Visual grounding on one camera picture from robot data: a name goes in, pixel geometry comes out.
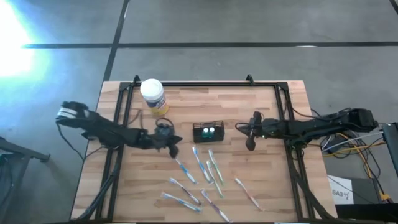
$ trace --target sunlight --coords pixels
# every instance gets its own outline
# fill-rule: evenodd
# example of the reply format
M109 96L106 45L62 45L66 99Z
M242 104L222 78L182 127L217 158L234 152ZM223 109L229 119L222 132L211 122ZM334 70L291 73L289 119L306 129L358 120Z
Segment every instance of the sunlight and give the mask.
M5 0L0 0L0 30L0 78L29 76L34 49L21 48L22 44L30 43L30 39Z

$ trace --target wooden tabletop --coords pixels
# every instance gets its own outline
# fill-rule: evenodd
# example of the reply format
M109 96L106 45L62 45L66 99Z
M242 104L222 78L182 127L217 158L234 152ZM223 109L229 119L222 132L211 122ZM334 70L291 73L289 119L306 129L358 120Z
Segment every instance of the wooden tabletop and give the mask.
M287 82L294 108L303 114L311 114L303 81ZM104 82L99 98L97 112L110 120L113 120L119 83ZM194 185L187 179L178 164L170 158L168 149L157 152L154 149L125 147L114 212L115 222L223 222L202 197L201 189L206 189L210 199L229 219L236 222L297 220L282 140L257 139L256 150L251 152L245 147L245 135L234 128L237 122L248 122L254 111L262 112L266 118L279 118L273 88L165 87L165 94L170 106L165 117L173 121L176 135L183 137L177 144L180 149L178 158L199 184ZM130 119L135 117L137 109L143 109L144 128L153 133L155 119L143 101L139 88L134 90L131 107ZM304 119L298 114L295 117ZM225 180L225 185L221 186L223 199L218 196L214 184L206 183L192 152L192 123L218 120L224 121L224 141L197 144L197 149L203 163L209 159L208 149L213 149ZM130 127L139 127L139 122L132 123ZM99 146L98 142L89 143L87 153ZM85 161L72 218L82 214L98 193L105 158L106 151L103 150ZM304 161L311 191L328 212L336 216L319 148L306 148ZM162 192L166 192L194 203L178 186L169 183L170 177L183 184L196 198L204 201L201 214L178 202L160 197ZM265 209L264 212L259 211L246 197L242 188L234 181L235 177L253 194ZM303 196L301 201L305 210ZM104 215L108 202L109 193L105 200Z

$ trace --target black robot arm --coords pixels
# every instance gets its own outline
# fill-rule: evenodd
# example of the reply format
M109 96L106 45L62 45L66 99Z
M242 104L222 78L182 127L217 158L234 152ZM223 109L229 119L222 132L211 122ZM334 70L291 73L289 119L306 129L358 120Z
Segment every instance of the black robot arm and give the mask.
M168 124L158 124L154 134L142 128L126 128L120 124L90 111L83 103L63 102L56 118L57 124L71 128L85 130L82 134L92 140L98 138L100 143L108 148L118 147L121 143L140 149L161 149L168 147L170 156L175 158L178 154L176 143L182 140L174 135L174 127Z
M248 137L246 147L252 151L254 138L289 139L292 148L305 147L313 139L343 131L370 132L379 124L371 111L362 108L348 108L334 114L308 121L277 119L262 120L261 113L255 111L249 123L237 123L236 129Z

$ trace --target concrete floor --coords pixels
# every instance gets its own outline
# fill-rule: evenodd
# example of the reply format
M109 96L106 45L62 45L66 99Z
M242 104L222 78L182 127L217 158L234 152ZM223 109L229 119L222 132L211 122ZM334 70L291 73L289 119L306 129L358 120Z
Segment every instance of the concrete floor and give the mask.
M32 161L8 223L68 220L81 161L62 141L55 116L64 100L95 108L110 49L20 49L15 44L111 43L123 0L14 0L0 3L0 136L51 153ZM131 0L128 42L365 42L398 39L388 0ZM398 121L397 47L119 49L110 80L305 80L312 108L370 109ZM81 131L64 128L82 153ZM375 148L384 190L398 201L386 147ZM329 174L366 177L360 158L325 159Z

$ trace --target cable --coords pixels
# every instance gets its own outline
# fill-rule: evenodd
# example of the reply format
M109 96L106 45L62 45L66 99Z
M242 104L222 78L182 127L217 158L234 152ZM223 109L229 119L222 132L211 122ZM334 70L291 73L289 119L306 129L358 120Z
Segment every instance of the cable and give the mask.
M344 112L344 111L346 111L346 110L347 110L347 112L345 112L345 113L343 113L343 114L340 114L340 115L336 115L336 117L334 117L334 118L328 118L328 119L327 119L327 118L322 118L322 117L319 118L319 117L316 117L316 116L310 116L310 115L302 114L302 113L298 112L296 109L294 109L293 106L292 106L292 109L293 109L297 114L299 114L299 115L301 115L301 116L303 116L303 117L318 119L318 120L320 120L320 121L333 121L333 120L335 120L335 119L338 119L338 118L340 118L340 117L342 117L342 116L348 114L350 111L352 111L351 108L345 108L345 109L342 109L341 111L337 112L337 114L340 114L341 112Z
M328 140L326 141L325 145L322 146L321 151L325 149L325 147L328 145L328 143L330 142L331 136L329 136Z
M85 157L85 160L87 159L87 157L91 156L93 153L96 153L96 152L99 151L100 149L104 149L104 148L105 148L104 146L101 146L101 147L95 149L94 151L92 151L91 153L87 154L87 156Z
M389 213L389 212L385 212L383 209L381 209L380 206L379 206L378 204L375 204L375 203L369 201L368 199L366 199L365 197L363 197L362 195L356 193L355 191L346 188L344 185L342 185L341 183L337 182L335 179L331 178L329 175L328 175L328 178L329 178L330 180L332 180L333 182L335 182L336 184L342 186L342 187L345 188L346 190L349 190L349 191L352 192L353 194L357 195L357 196L360 197L361 199L367 201L368 203L370 203L370 204L372 204L372 205L375 205L377 208L380 209L380 211L383 211L385 214L389 215L390 217L394 218L395 220L398 220L398 218L395 217L393 214L391 214L391 213Z
M292 157L293 160L297 160L297 158L293 156L293 151L296 151L296 149L292 149L292 146L290 144L289 146L290 146L290 156ZM302 148L300 148L300 153L301 153L301 158L304 158L305 152Z
M311 111L314 112L318 117L321 117L321 115L316 110L311 108Z
M345 144L345 143L347 143L347 142L354 141L354 140L356 140L356 139L361 139L361 138L365 138L365 137L369 137L369 136L373 136L373 135L377 135L377 134L382 134L382 133L383 133L383 132L380 131L380 132L378 132L378 133L365 134L364 136L360 136L360 137L357 137L357 138L352 138L352 139L349 139L349 140L347 140L347 141L343 141L343 142L341 142L341 143L335 144L334 146L330 146L329 148L322 150L322 152L325 152L325 151L327 151L327 150L333 149L334 147L340 146L340 145Z
M129 121L129 123L127 124L127 126L129 126L131 123L135 122L135 120L138 118L138 116L140 116L140 117L139 117L139 124L140 124L140 127L141 127L141 129L144 129L144 128L143 128L144 125L142 124L142 109L138 109L138 112L137 112L136 116L134 117L134 119L132 119L131 121Z
M336 153L336 154L333 155L333 157L336 158L336 159L345 159L345 158L347 158L350 155L352 155L352 151L348 151L348 153Z
M251 123L245 123L245 122L238 122L238 123L236 123L235 124L235 129L236 130L238 130L240 133L242 133L242 134L244 134L244 135L247 135L244 131L242 131L241 129L240 129L240 127L238 127L238 125L241 125L241 124L243 124L243 125L249 125L249 126L251 126L251 127L262 127L262 125L260 125L260 124L251 124Z
M368 146L359 146L359 147L352 147L352 148L348 148L348 149L342 149L340 151L337 151L337 152L334 152L334 153L331 153L331 154L323 155L323 157L330 157L330 156L333 156L335 154L342 154L342 152L346 152L346 151L352 151L352 150L357 150L357 149L365 149L365 148L373 147L373 146L380 146L382 144L385 144L385 142L378 142L376 144L368 145Z
M58 127L58 132L59 132L60 135L61 135L61 138L69 145L69 147L70 147L73 151L75 151L75 152L79 155L80 159L81 159L82 161L84 161L84 158L83 158L83 156L81 155L81 153L80 153L79 151L77 151L77 150L70 144L70 142L66 139L66 137L62 134L62 130L61 130L60 125L59 125L58 123L56 123L56 124L57 124L57 127Z
M319 143L319 147L322 147L322 144L329 138L329 136L326 136L322 139L322 141Z
M172 122L171 120L167 119L167 118L159 118L159 119L157 119L157 120L155 121L155 125L159 127L159 125L160 125L160 124L159 124L159 121L162 121L162 120L169 122L170 125L171 125L171 127L174 127L173 122Z
M339 134L340 136L344 137L345 139L349 139L349 137L346 136L346 135L344 135L344 134L341 134L341 133L337 133L337 134ZM358 147L358 146L355 146L355 145L354 145L354 147L351 148L351 149L349 149L349 150L350 150L350 152L351 152L351 150L357 150L357 154L359 154L359 156L361 157L361 159L362 159L363 162L364 162L364 164L363 164L363 169L364 169L365 173L367 173L367 175L368 175L369 178L372 178L372 175L374 176L374 178L375 178L375 180L376 180L376 182L377 182L377 184L378 184L378 186L379 186L379 188L380 188L379 191L380 191L380 195L381 195L382 200L387 200L387 201L390 203L390 200L389 200L389 199L391 199L391 198L390 198L389 195L386 195L386 194L384 193L383 187L381 186L381 183L380 183L380 181L379 181L379 178L380 178L380 175L381 175L380 166L379 166L379 164L377 163L376 158L374 158L374 156L373 156L371 150L369 149L369 148L372 147L372 146L385 144L384 141L378 142L378 141L380 141L382 138L383 138L383 137L380 137L380 138L376 139L374 142L372 142L372 143L371 143L370 145L368 145L368 146L366 146L366 143L365 143L362 139L357 139L357 140L356 140L356 141L357 141L357 144L359 144L359 145L362 144L363 146ZM373 157L373 159L374 159L374 163L377 165L378 175L376 175L376 174L373 172L373 170L370 168L370 166L369 166L369 164L368 164L368 155L369 155L369 154L372 155L372 157Z

